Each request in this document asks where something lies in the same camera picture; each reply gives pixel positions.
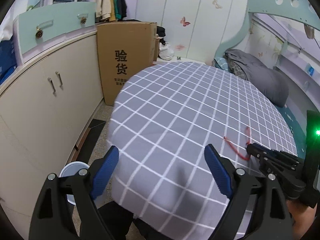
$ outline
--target human hand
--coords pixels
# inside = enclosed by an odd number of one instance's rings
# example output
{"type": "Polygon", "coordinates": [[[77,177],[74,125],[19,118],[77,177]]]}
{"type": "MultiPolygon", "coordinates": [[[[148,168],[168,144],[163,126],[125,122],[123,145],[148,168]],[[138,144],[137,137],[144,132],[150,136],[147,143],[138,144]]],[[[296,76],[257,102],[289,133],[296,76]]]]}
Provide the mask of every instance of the human hand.
{"type": "Polygon", "coordinates": [[[312,225],[315,219],[317,205],[315,208],[311,208],[305,206],[299,200],[287,200],[287,206],[295,220],[293,224],[293,239],[299,240],[312,225]]]}

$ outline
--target white plastic bowl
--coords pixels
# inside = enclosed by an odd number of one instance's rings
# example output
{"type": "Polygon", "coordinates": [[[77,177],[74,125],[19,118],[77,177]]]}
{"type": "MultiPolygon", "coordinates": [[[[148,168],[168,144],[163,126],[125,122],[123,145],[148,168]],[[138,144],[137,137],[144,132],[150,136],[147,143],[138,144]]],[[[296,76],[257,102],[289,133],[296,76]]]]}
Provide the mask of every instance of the white plastic bowl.
{"type": "MultiPolygon", "coordinates": [[[[75,175],[81,169],[88,169],[90,166],[83,162],[71,162],[67,164],[60,172],[59,177],[68,177],[75,175]]],[[[76,205],[75,198],[73,195],[67,195],[67,200],[69,203],[76,205]]]]}

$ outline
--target screw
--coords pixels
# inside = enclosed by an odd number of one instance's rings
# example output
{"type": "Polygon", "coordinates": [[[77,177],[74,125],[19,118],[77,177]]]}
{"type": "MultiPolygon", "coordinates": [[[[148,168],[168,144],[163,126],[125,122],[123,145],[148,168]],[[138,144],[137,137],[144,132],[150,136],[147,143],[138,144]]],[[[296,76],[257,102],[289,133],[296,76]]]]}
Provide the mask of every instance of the screw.
{"type": "Polygon", "coordinates": [[[84,175],[86,175],[88,173],[88,170],[87,169],[81,169],[81,170],[79,170],[79,175],[81,175],[81,176],[84,176],[84,175]]]}
{"type": "Polygon", "coordinates": [[[275,179],[276,179],[276,176],[275,176],[274,174],[270,173],[270,174],[268,175],[268,178],[271,179],[271,180],[275,180],[275,179]]]}
{"type": "Polygon", "coordinates": [[[236,170],[236,173],[240,176],[244,175],[245,174],[245,171],[243,169],[237,169],[236,170]]]}
{"type": "Polygon", "coordinates": [[[54,173],[51,173],[48,175],[48,180],[54,180],[55,177],[56,175],[54,173]]]}

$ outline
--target white wardrobe door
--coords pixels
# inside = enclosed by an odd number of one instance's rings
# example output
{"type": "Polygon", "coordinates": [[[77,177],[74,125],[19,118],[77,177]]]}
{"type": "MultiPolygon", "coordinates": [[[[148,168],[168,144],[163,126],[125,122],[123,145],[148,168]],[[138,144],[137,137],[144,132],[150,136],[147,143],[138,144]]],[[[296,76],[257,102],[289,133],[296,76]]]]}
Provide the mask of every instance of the white wardrobe door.
{"type": "Polygon", "coordinates": [[[176,56],[186,57],[200,0],[167,0],[162,26],[176,56]]]}
{"type": "Polygon", "coordinates": [[[241,29],[247,11],[248,0],[233,0],[222,42],[233,38],[241,29]]]}
{"type": "Polygon", "coordinates": [[[138,0],[136,19],[145,22],[162,23],[164,4],[166,0],[138,0]]]}
{"type": "Polygon", "coordinates": [[[232,0],[201,0],[187,58],[212,64],[232,0]]]}

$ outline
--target cardboard box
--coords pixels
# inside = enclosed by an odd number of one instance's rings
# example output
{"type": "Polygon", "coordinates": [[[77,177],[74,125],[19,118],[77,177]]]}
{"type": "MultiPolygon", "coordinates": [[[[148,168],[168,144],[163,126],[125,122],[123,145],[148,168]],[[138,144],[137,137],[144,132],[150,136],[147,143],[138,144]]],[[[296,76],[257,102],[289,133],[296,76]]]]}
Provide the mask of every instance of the cardboard box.
{"type": "Polygon", "coordinates": [[[101,84],[106,105],[113,106],[123,85],[152,66],[156,23],[116,22],[97,26],[101,84]]]}
{"type": "Polygon", "coordinates": [[[153,61],[157,61],[158,56],[159,56],[159,41],[160,41],[160,40],[156,40],[155,56],[154,56],[154,58],[153,58],[153,61]]]}

